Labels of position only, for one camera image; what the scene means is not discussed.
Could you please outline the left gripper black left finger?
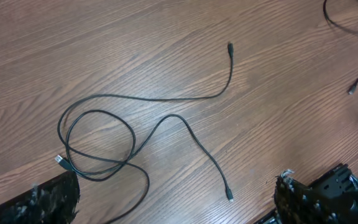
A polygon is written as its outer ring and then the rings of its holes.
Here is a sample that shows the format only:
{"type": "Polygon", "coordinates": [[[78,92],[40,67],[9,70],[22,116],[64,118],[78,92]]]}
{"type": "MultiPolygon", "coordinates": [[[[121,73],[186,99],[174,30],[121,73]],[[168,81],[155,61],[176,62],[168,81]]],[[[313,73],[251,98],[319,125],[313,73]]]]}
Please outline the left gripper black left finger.
{"type": "Polygon", "coordinates": [[[80,199],[77,175],[66,171],[0,204],[0,224],[66,224],[80,199]]]}

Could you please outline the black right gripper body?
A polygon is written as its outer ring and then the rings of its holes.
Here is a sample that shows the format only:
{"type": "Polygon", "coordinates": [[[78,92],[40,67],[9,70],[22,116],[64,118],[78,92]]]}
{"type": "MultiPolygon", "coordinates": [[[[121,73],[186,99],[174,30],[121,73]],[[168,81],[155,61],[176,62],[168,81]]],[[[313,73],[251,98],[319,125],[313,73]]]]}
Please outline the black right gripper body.
{"type": "MultiPolygon", "coordinates": [[[[339,164],[314,180],[307,187],[328,198],[349,194],[352,198],[352,208],[358,208],[358,180],[347,164],[339,164]]],[[[275,208],[256,221],[256,224],[282,223],[275,208]]]]}

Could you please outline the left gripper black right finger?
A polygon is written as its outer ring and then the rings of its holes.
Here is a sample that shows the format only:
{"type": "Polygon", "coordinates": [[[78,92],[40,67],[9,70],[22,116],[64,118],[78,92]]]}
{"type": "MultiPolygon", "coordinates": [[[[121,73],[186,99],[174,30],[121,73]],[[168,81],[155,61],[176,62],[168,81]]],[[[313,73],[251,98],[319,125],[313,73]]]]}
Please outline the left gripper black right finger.
{"type": "Polygon", "coordinates": [[[358,208],[349,194],[328,198],[291,177],[287,169],[277,176],[274,202],[282,223],[358,223],[358,208]]]}

